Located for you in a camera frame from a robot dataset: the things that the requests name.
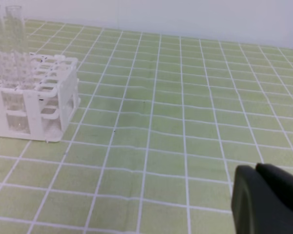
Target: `black object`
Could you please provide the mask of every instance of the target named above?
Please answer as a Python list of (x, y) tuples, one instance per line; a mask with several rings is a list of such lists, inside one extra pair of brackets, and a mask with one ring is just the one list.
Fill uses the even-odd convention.
[(238, 166), (231, 209), (237, 234), (293, 234), (293, 175), (270, 164)]

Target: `test tube rack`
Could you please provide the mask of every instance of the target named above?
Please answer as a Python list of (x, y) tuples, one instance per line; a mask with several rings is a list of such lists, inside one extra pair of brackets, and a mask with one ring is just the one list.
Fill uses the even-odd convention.
[[(34, 88), (5, 88), (0, 84), (0, 137), (60, 141), (74, 116), (78, 97), (77, 58), (31, 55)], [(23, 98), (24, 110), (9, 110), (4, 96)], [(13, 117), (24, 118), (26, 130), (11, 128)]]

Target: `green grid mat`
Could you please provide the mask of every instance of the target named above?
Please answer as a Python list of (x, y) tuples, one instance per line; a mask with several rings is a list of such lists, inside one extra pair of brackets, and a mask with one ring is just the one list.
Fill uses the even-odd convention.
[(0, 138), (0, 234), (233, 234), (236, 166), (293, 173), (293, 50), (26, 27), (82, 101), (59, 143)]

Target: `glass test tube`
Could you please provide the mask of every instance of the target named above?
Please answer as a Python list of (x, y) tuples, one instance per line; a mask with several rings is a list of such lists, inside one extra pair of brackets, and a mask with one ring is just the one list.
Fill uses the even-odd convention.
[(18, 82), (21, 89), (33, 89), (34, 79), (31, 71), (30, 55), (21, 6), (7, 6), (7, 27), (12, 46)]

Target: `white wall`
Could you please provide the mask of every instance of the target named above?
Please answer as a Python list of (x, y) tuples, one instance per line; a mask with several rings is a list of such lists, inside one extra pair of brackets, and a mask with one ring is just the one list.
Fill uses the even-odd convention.
[(28, 0), (25, 15), (293, 48), (293, 0)]

